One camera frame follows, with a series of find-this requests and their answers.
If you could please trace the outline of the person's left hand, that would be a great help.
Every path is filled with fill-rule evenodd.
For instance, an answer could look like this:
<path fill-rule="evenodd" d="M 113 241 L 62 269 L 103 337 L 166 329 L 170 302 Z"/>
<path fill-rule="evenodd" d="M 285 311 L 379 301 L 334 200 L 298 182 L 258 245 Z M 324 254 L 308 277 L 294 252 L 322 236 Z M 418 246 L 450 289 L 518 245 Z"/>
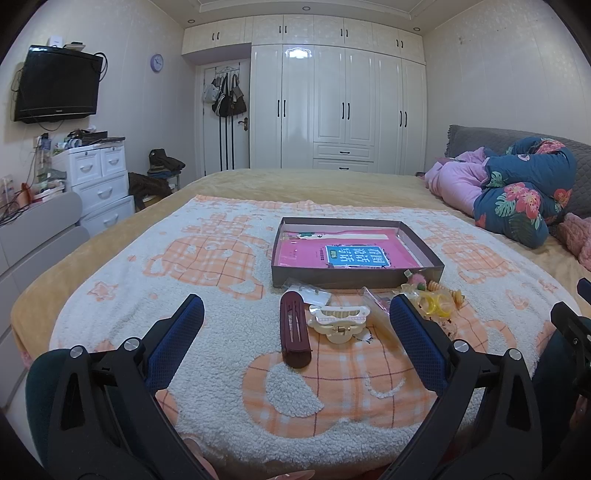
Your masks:
<path fill-rule="evenodd" d="M 197 458 L 197 460 L 199 461 L 199 463 L 202 466 L 204 466 L 204 468 L 208 472 L 208 474 L 211 475 L 211 477 L 214 480 L 218 480 L 219 476 L 217 475 L 217 472 L 215 471 L 211 462 L 208 462 L 207 458 L 205 458 L 204 455 L 202 455 L 202 451 L 201 451 L 200 447 L 198 446 L 197 441 L 195 441 L 194 439 L 191 439 L 191 438 L 183 438 L 182 440 L 183 440 L 183 443 L 185 444 L 185 446 L 193 454 L 193 456 L 195 458 Z M 276 475 L 276 476 L 270 477 L 270 480 L 310 480 L 314 476 L 315 476 L 314 470 L 303 470 L 303 471 L 290 472 L 290 473 L 284 473 L 281 475 Z"/>

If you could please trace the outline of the person's right hand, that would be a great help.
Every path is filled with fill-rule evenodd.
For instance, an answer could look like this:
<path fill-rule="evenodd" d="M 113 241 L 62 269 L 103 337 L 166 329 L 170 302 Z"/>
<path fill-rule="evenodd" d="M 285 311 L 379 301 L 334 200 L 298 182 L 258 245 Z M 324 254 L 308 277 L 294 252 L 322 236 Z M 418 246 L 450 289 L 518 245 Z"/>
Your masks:
<path fill-rule="evenodd" d="M 590 400 L 582 395 L 577 399 L 575 410 L 570 418 L 570 429 L 575 432 L 587 428 L 591 420 Z"/>

